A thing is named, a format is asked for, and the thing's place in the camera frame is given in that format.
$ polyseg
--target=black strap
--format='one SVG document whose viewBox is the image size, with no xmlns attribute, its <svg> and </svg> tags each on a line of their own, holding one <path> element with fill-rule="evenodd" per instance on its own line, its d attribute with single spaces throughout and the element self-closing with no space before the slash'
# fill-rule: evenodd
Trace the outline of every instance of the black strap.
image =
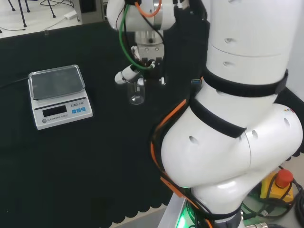
<svg viewBox="0 0 304 228">
<path fill-rule="evenodd" d="M 207 108 L 205 108 L 200 102 L 198 102 L 194 97 L 190 98 L 189 101 L 190 108 L 192 112 L 205 124 L 214 130 L 221 132 L 232 138 L 238 138 L 246 128 L 236 126 L 232 123 L 227 122 L 214 115 Z"/>
<path fill-rule="evenodd" d="M 279 94 L 286 86 L 288 70 L 282 80 L 266 85 L 249 85 L 225 80 L 208 71 L 204 74 L 205 82 L 216 90 L 233 96 L 263 97 Z"/>
</svg>

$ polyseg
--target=red emergency stop button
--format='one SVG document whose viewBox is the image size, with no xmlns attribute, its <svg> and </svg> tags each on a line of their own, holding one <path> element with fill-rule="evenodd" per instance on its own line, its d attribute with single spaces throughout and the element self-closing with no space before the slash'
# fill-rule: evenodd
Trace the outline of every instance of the red emergency stop button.
<svg viewBox="0 0 304 228">
<path fill-rule="evenodd" d="M 275 184 L 280 188 L 286 188 L 294 179 L 293 174 L 289 170 L 280 170 L 277 173 Z"/>
</svg>

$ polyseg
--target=green cable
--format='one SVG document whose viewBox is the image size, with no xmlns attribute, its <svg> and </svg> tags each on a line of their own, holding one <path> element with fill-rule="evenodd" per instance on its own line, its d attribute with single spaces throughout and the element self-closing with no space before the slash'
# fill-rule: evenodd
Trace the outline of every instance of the green cable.
<svg viewBox="0 0 304 228">
<path fill-rule="evenodd" d="M 125 49 L 124 47 L 124 43 L 123 43 L 123 27 L 124 27 L 124 23 L 125 23 L 125 17 L 127 15 L 127 12 L 129 10 L 129 7 L 130 5 L 127 4 L 126 7 L 125 7 L 125 10 L 124 10 L 124 13 L 123 13 L 123 19 L 122 19 L 122 22 L 120 24 L 120 27 L 119 27 L 119 43 L 120 43 L 120 46 L 122 47 L 122 50 L 125 54 L 125 56 L 127 57 L 127 59 L 138 69 L 140 70 L 150 70 L 152 68 L 152 66 L 149 66 L 149 67 L 143 67 L 139 64 L 137 64 L 128 54 L 127 50 Z"/>
</svg>

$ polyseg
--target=screw hole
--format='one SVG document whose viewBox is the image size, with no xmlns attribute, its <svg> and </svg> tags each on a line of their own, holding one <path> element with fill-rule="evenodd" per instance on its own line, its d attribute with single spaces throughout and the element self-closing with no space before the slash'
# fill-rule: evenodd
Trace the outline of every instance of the screw hole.
<svg viewBox="0 0 304 228">
<path fill-rule="evenodd" d="M 255 130 L 252 130 L 252 135 L 254 138 L 256 138 L 256 139 L 258 138 L 257 132 Z"/>
<path fill-rule="evenodd" d="M 225 67 L 233 67 L 233 66 L 234 66 L 234 64 L 233 64 L 233 63 L 230 63 L 230 62 L 223 62 L 223 65 L 224 65 Z"/>
<path fill-rule="evenodd" d="M 236 42 L 236 40 L 233 39 L 233 38 L 226 38 L 224 41 L 225 41 L 227 44 L 232 44 L 232 43 L 235 43 L 235 42 Z"/>
<path fill-rule="evenodd" d="M 290 127 L 290 123 L 289 123 L 289 121 L 286 118 L 284 118 L 284 122 L 285 122 L 285 124 L 286 124 L 287 127 Z"/>
<path fill-rule="evenodd" d="M 195 145 L 199 144 L 199 141 L 196 138 L 194 138 L 193 136 L 189 136 L 189 139 L 193 144 L 195 144 Z"/>
</svg>

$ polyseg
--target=white cable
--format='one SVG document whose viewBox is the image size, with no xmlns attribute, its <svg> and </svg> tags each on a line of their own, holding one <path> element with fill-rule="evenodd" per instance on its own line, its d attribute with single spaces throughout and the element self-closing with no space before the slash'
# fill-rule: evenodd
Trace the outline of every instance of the white cable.
<svg viewBox="0 0 304 228">
<path fill-rule="evenodd" d="M 47 28 L 45 28 L 45 29 L 43 29 L 43 30 L 41 30 L 41 31 L 48 30 L 49 28 L 51 28 L 51 27 L 53 27 L 53 26 L 55 26 L 55 25 L 59 24 L 60 22 L 62 22 L 62 21 L 64 21 L 64 20 L 66 20 L 66 18 L 63 18 L 62 20 L 58 21 L 58 22 L 57 22 L 57 23 L 55 23 L 54 25 L 51 25 L 51 26 L 49 26 L 49 27 L 47 27 Z"/>
</svg>

